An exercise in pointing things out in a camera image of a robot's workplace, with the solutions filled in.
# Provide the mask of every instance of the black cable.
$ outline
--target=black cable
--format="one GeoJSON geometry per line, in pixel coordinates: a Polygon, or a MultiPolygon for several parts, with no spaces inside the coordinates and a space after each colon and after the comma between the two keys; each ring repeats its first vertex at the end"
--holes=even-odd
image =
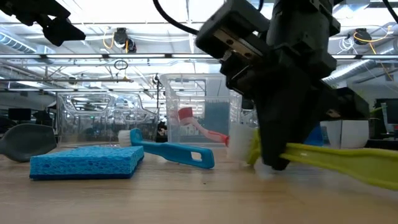
{"type": "Polygon", "coordinates": [[[264,0],[259,0],[259,8],[257,9],[259,12],[261,12],[263,4],[264,4],[264,0]]]}
{"type": "Polygon", "coordinates": [[[181,24],[181,23],[175,21],[173,18],[171,18],[169,15],[167,15],[167,13],[162,9],[162,6],[160,6],[159,0],[154,0],[154,5],[155,5],[156,10],[159,12],[159,14],[160,14],[168,23],[170,23],[170,24],[172,24],[173,26],[175,26],[175,27],[177,27],[177,28],[179,28],[179,29],[181,29],[181,30],[184,30],[185,32],[188,32],[188,33],[190,33],[190,34],[198,35],[198,32],[199,32],[199,31],[197,31],[197,30],[195,30],[195,29],[192,29],[191,27],[187,27],[187,26],[185,26],[185,25],[183,25],[183,24],[181,24]]]}
{"type": "Polygon", "coordinates": [[[390,12],[391,16],[394,18],[396,23],[398,23],[398,16],[397,16],[396,12],[394,12],[394,10],[392,9],[389,1],[388,0],[383,0],[383,3],[384,3],[384,5],[386,5],[386,8],[390,12]]]}

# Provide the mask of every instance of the wooden table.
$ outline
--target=wooden table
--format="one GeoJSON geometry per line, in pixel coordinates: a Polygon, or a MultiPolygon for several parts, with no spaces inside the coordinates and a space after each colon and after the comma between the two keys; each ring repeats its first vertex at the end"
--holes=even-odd
{"type": "Polygon", "coordinates": [[[213,170],[146,154],[132,179],[41,182],[0,157],[0,223],[398,224],[398,192],[297,164],[259,174],[214,153],[213,170]]]}

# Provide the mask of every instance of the ceiling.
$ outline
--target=ceiling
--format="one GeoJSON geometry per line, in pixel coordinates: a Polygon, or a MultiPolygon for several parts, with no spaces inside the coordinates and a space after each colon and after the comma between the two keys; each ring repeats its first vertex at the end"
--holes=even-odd
{"type": "MultiPolygon", "coordinates": [[[[87,38],[85,41],[65,42],[61,47],[53,46],[47,41],[39,25],[26,27],[13,17],[0,12],[0,33],[7,33],[13,38],[37,49],[46,46],[50,52],[56,54],[124,54],[124,50],[113,45],[113,32],[118,27],[125,27],[129,37],[137,46],[137,54],[200,54],[202,53],[193,44],[195,37],[190,37],[186,32],[168,24],[156,11],[152,0],[57,0],[63,7],[71,12],[71,23],[82,30],[87,38]]],[[[160,0],[164,10],[176,21],[184,23],[195,29],[202,24],[223,4],[224,0],[160,0]]],[[[265,1],[261,11],[267,18],[271,18],[272,1],[265,1]]],[[[387,9],[381,7],[381,1],[362,0],[360,4],[347,5],[336,10],[334,16],[341,24],[341,32],[331,37],[328,51],[331,54],[372,54],[369,45],[351,44],[345,40],[348,34],[352,34],[356,28],[367,28],[373,39],[381,39],[374,43],[376,51],[379,46],[396,37],[398,26],[387,9]]],[[[19,54],[20,52],[0,44],[1,54],[19,54]]],[[[54,80],[50,83],[39,83],[51,88],[121,88],[121,89],[154,89],[152,79],[155,74],[165,73],[218,73],[220,66],[217,61],[210,58],[197,59],[132,59],[128,60],[130,66],[125,70],[117,70],[114,67],[115,60],[100,61],[98,59],[57,59],[51,65],[39,64],[35,60],[21,60],[13,58],[4,62],[3,74],[9,76],[18,75],[31,78],[43,78],[46,75],[54,80]],[[127,77],[133,82],[86,82],[71,85],[67,82],[57,82],[60,79],[75,77],[79,79],[118,79],[127,77]]],[[[383,68],[376,66],[371,68],[373,74],[383,72],[383,68]]],[[[348,79],[349,85],[392,85],[387,83],[385,76],[372,78],[368,71],[360,73],[348,79]],[[371,78],[368,81],[356,83],[358,80],[371,78]]],[[[25,85],[27,88],[35,88],[34,85],[25,85]]],[[[192,88],[192,86],[178,86],[178,88],[192,88]]],[[[140,93],[148,107],[155,106],[155,93],[140,93]]]]}

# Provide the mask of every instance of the blue scrub brush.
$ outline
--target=blue scrub brush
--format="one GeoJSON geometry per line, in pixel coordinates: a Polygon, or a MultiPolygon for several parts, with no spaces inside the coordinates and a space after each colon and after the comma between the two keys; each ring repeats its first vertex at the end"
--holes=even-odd
{"type": "Polygon", "coordinates": [[[204,169],[214,167],[214,157],[211,149],[182,144],[146,142],[142,140],[142,133],[137,128],[130,131],[120,131],[118,138],[121,147],[143,146],[144,152],[162,156],[168,161],[204,169]],[[192,157],[193,152],[199,153],[201,159],[194,159],[192,157]]]}

